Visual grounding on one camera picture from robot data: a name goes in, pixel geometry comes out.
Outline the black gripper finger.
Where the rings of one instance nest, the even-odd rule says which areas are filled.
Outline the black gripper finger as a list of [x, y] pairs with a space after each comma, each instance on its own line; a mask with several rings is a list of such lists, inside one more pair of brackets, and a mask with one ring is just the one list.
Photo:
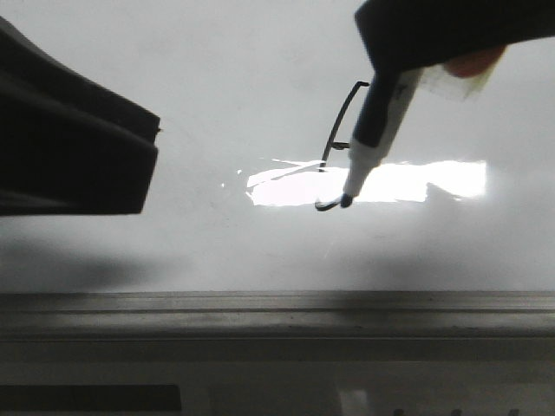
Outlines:
[[1, 21], [1, 213], [138, 214], [160, 119]]
[[385, 80], [472, 55], [488, 67], [510, 45], [554, 36], [553, 1], [367, 1], [354, 18]]

